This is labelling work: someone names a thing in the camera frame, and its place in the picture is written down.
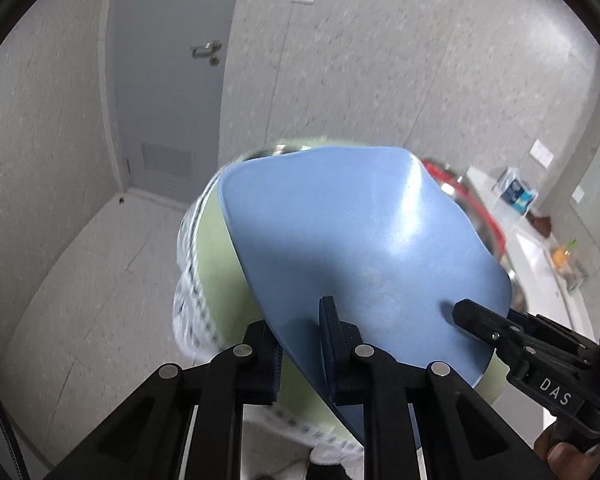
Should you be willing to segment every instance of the door vent grille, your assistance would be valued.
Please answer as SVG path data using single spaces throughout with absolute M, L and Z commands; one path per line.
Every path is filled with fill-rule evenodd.
M 191 152 L 183 152 L 175 148 L 143 142 L 142 160 L 146 170 L 160 171 L 161 173 L 183 178 L 193 176 Z

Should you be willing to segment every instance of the brown object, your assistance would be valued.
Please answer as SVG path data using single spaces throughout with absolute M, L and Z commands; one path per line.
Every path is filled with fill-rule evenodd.
M 548 238 L 551 235 L 551 217 L 550 216 L 536 216 L 531 211 L 526 214 L 529 222 L 533 228 L 538 231 L 544 238 Z

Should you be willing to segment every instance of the door handle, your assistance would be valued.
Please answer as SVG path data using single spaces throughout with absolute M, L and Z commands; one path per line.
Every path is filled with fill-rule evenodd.
M 211 57 L 222 48 L 222 43 L 219 40 L 213 40 L 211 43 L 204 43 L 198 46 L 191 47 L 191 55 L 193 57 Z

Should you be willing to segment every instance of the orange object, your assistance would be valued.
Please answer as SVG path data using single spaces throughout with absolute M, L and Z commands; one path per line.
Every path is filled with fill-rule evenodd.
M 556 269 L 563 268 L 569 263 L 569 257 L 571 256 L 571 250 L 575 247 L 576 240 L 571 240 L 567 244 L 563 244 L 551 253 L 551 260 L 554 263 Z

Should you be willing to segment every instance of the light green bowl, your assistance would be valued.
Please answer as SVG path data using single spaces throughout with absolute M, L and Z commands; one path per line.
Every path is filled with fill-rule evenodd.
M 278 144 L 317 147 L 353 143 L 327 139 L 294 139 L 280 140 Z M 212 189 L 200 217 L 197 247 L 198 275 L 206 297 L 206 307 L 225 343 L 229 346 L 238 344 L 249 323 L 264 316 L 251 295 L 235 254 L 216 187 Z M 508 370 L 494 355 L 475 388 L 488 403 L 491 404 L 502 391 Z M 283 358 L 278 404 L 305 424 L 319 427 L 344 440 L 353 438 L 286 355 Z

